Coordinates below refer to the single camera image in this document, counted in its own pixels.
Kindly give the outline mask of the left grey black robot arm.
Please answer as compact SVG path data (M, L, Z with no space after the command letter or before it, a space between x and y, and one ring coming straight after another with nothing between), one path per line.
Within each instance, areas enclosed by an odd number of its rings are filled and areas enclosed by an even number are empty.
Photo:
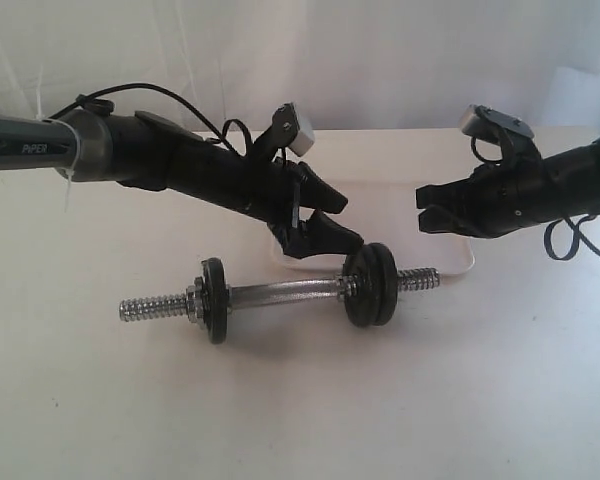
M78 109L56 121L0 117L0 171L53 169L75 182L170 189L265 223L292 258L353 254L363 238L331 218L347 198L307 163L279 154L303 156L313 143L311 124L293 103L274 112L244 154L149 112Z

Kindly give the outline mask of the right grey black robot arm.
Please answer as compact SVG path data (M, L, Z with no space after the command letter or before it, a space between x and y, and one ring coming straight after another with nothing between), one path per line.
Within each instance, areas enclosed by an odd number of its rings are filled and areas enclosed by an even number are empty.
M465 179L416 190L419 230L495 239L577 215L600 215L600 138L543 158L527 151Z

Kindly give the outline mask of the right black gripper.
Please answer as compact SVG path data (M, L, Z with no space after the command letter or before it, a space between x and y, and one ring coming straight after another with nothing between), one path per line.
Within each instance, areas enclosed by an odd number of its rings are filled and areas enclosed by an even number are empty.
M466 179L421 186L415 195L416 207L425 209L418 226L427 234L492 239L555 219L555 192L538 152L479 166ZM469 210L469 220L443 207Z

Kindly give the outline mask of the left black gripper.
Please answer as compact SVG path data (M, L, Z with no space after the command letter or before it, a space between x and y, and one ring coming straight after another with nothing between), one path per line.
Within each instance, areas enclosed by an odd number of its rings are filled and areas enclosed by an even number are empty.
M340 214L348 198L307 163L282 157L260 162L242 156L239 166L239 213L264 222L286 256L349 255L363 246L358 233L323 213ZM300 205L316 211L301 220Z

